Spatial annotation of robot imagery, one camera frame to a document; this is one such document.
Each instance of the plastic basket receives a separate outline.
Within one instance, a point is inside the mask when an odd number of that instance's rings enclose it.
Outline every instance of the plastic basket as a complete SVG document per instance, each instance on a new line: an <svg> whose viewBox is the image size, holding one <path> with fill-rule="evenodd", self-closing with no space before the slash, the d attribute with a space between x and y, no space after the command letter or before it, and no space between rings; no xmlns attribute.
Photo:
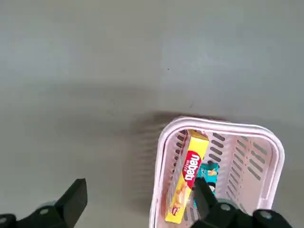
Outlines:
<svg viewBox="0 0 304 228"><path fill-rule="evenodd" d="M233 201L248 214L271 209L285 159L280 140L257 125L181 117L168 124L159 137L149 228L190 227L199 218L190 199L181 224L164 220L166 193L183 145L179 135L187 129L202 131L209 138L204 162L219 164L217 198Z"/></svg>

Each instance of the red logo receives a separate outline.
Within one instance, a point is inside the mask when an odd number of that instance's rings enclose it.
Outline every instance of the red logo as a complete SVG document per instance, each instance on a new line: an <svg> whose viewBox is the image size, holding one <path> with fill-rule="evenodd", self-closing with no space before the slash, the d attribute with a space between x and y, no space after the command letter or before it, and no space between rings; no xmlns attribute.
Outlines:
<svg viewBox="0 0 304 228"><path fill-rule="evenodd" d="M200 167L201 158L195 151L188 151L187 157L182 169L182 175L189 188L193 187L196 174Z"/></svg>
<svg viewBox="0 0 304 228"><path fill-rule="evenodd" d="M176 213L179 212L179 211L180 211L180 207L173 207L173 208L172 208L172 215L175 216Z"/></svg>

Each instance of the gray floor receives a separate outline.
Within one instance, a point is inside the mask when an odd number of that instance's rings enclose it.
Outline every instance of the gray floor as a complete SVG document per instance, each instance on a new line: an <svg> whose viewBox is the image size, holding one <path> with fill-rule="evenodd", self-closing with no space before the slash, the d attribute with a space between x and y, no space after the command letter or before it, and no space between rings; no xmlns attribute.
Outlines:
<svg viewBox="0 0 304 228"><path fill-rule="evenodd" d="M159 131L183 114L271 129L274 208L301 227L302 0L1 0L0 213L86 177L77 227L147 227Z"/></svg>

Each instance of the yellow snack box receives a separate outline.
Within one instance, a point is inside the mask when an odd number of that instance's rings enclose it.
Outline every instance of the yellow snack box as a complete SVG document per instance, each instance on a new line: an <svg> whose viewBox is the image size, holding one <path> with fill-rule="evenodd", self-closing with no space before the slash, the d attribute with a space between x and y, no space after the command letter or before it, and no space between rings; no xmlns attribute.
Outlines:
<svg viewBox="0 0 304 228"><path fill-rule="evenodd" d="M208 147L208 138L195 130L188 130L183 153L178 158L167 193L165 220L181 223L196 174Z"/></svg>

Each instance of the teal package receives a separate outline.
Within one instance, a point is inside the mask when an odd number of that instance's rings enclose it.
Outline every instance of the teal package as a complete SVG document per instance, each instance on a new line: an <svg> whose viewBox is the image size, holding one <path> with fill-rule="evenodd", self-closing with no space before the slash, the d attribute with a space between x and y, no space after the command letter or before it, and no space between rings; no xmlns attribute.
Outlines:
<svg viewBox="0 0 304 228"><path fill-rule="evenodd" d="M206 183L209 185L211 191L215 194L215 186L218 181L218 170L219 164L210 163L210 164L201 164L198 170L196 177L204 178Z"/></svg>

